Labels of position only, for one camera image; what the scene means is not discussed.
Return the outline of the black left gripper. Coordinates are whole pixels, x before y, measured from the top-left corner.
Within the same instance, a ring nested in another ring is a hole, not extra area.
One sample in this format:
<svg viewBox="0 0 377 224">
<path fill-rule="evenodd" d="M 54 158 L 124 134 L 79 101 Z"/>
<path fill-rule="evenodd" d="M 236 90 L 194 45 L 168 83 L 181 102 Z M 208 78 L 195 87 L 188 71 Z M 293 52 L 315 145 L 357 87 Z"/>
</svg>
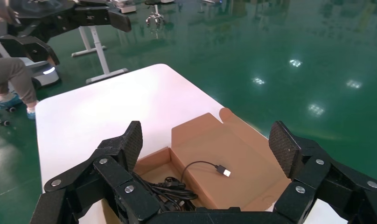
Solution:
<svg viewBox="0 0 377 224">
<path fill-rule="evenodd" d="M 10 0 L 13 24 L 0 43 L 11 57 L 26 57 L 33 62 L 47 61 L 59 65 L 54 50 L 46 43 L 50 38 L 78 27 L 111 25 L 123 32 L 132 30 L 129 17 L 116 7 L 75 7 L 72 0 Z M 33 23 L 40 27 L 40 40 L 33 36 L 14 37 Z"/>
</svg>

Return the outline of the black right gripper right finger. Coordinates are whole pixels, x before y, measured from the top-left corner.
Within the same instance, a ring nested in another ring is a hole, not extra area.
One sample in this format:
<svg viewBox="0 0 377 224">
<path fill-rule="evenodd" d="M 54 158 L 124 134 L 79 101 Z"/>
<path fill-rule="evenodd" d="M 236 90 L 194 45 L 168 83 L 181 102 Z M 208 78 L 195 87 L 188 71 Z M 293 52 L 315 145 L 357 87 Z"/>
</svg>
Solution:
<svg viewBox="0 0 377 224">
<path fill-rule="evenodd" d="M 377 180 L 333 159 L 316 141 L 292 134 L 276 121 L 269 148 L 291 183 L 273 212 L 293 224 L 322 200 L 350 224 L 377 224 Z"/>
</svg>

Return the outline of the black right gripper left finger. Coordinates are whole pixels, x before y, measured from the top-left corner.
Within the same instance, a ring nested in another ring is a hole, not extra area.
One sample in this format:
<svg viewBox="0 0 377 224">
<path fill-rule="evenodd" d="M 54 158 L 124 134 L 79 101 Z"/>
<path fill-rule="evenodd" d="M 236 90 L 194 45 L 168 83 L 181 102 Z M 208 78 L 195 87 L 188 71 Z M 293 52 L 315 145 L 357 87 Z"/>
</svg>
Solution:
<svg viewBox="0 0 377 224">
<path fill-rule="evenodd" d="M 103 199 L 125 224 L 149 221 L 161 207 L 133 177 L 142 146 L 141 123 L 132 121 L 123 135 L 103 140 L 87 160 L 47 181 L 30 222 L 77 224 Z"/>
</svg>

